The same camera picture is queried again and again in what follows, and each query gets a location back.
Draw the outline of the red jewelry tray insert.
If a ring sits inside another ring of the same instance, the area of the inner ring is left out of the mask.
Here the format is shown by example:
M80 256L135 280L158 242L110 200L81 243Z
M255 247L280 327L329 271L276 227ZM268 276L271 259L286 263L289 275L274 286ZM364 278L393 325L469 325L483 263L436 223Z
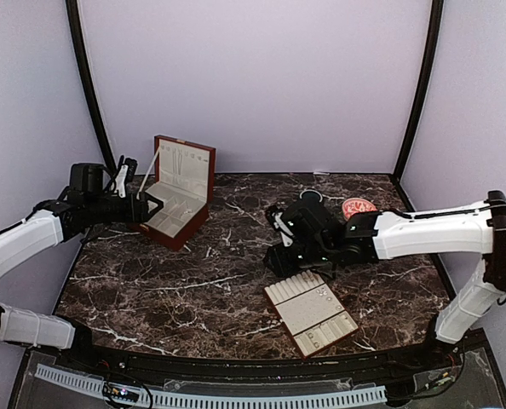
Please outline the red jewelry tray insert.
M309 270L269 285L263 292L304 359L359 329L328 284Z

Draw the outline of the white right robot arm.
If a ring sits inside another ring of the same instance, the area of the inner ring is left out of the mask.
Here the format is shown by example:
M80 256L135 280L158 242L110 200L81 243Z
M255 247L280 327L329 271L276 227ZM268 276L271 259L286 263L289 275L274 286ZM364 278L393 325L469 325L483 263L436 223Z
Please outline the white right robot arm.
M281 236L263 259L276 276L287 279L310 268L345 268L401 256L478 253L480 261L451 303L432 320L430 339L415 352L416 363L434 369L448 345L506 294L506 197L490 191L484 201L443 210L358 212L337 220L314 190L302 192L285 209L270 206L265 217Z

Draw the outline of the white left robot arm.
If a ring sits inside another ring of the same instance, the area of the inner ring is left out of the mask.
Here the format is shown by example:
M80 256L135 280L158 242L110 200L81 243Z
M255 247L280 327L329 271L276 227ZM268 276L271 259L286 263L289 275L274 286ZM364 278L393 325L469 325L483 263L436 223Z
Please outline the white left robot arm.
M35 255L85 233L98 224L145 223L164 208L148 193L102 195L82 204L45 200L32 213L0 232L0 279ZM67 349L68 359L83 372L101 363L100 351L77 338L76 327L55 315L34 313L0 303L0 342Z

